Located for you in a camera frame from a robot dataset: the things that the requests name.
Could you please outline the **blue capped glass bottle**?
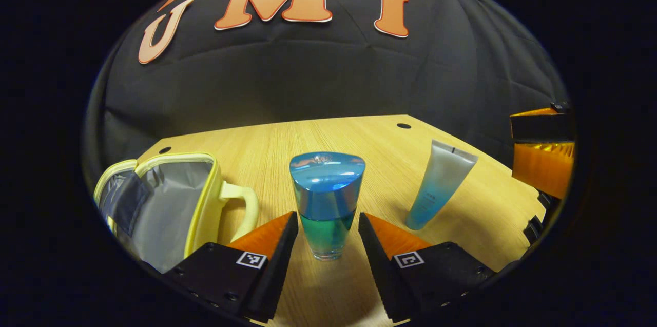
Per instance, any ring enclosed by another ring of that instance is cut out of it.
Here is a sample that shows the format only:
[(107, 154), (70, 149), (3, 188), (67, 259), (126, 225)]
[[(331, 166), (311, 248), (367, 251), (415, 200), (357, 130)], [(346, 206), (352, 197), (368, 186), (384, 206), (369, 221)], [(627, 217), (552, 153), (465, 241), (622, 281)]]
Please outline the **blue capped glass bottle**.
[(362, 157), (334, 151), (303, 153), (289, 161), (303, 233), (318, 261), (342, 257), (365, 169)]

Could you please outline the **black backdrop cloth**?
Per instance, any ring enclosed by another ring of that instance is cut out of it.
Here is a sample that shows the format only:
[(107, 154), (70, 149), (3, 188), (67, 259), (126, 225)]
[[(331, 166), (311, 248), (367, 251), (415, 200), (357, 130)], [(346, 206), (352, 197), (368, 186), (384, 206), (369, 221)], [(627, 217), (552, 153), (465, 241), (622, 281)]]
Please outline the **black backdrop cloth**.
[(409, 114), (512, 165), (509, 116), (566, 102), (538, 39), (495, 0), (326, 0), (217, 30), (230, 0), (160, 0), (120, 35), (92, 88), (82, 172), (169, 137), (252, 124)]

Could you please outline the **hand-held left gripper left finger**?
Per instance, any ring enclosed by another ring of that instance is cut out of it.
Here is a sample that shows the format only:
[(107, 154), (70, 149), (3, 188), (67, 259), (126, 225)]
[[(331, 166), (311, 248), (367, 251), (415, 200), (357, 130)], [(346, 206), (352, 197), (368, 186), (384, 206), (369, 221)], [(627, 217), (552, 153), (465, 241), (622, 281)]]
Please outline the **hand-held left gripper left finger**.
[(275, 316), (297, 234), (290, 211), (229, 244), (201, 245), (164, 278), (211, 309), (265, 324)]

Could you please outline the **pale yellow suitcase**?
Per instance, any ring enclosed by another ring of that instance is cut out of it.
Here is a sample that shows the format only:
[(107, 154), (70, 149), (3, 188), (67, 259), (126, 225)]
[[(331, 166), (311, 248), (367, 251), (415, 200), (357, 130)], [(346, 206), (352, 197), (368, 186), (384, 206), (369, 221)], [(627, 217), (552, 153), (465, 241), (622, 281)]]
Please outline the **pale yellow suitcase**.
[(99, 178), (93, 198), (125, 249), (161, 274), (218, 241), (229, 200), (245, 203), (233, 240), (255, 229), (260, 216), (255, 191), (225, 181), (216, 157), (202, 152), (115, 163)]

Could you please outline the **translucent blue cream tube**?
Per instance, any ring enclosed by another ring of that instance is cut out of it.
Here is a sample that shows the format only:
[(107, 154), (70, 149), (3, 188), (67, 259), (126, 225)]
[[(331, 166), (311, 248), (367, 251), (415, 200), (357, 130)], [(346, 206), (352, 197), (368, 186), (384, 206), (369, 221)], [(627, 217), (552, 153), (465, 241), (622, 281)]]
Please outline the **translucent blue cream tube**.
[(406, 217), (409, 229), (422, 229), (458, 190), (478, 156), (432, 140), (431, 152), (418, 194)]

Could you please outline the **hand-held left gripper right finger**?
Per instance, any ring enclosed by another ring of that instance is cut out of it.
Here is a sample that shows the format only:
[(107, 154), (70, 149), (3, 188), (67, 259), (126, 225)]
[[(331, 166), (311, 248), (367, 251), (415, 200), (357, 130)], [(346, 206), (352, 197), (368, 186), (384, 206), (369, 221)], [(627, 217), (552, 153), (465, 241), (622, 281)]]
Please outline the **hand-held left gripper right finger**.
[(371, 213), (359, 215), (358, 231), (394, 322), (459, 304), (496, 274), (457, 243), (428, 243)]

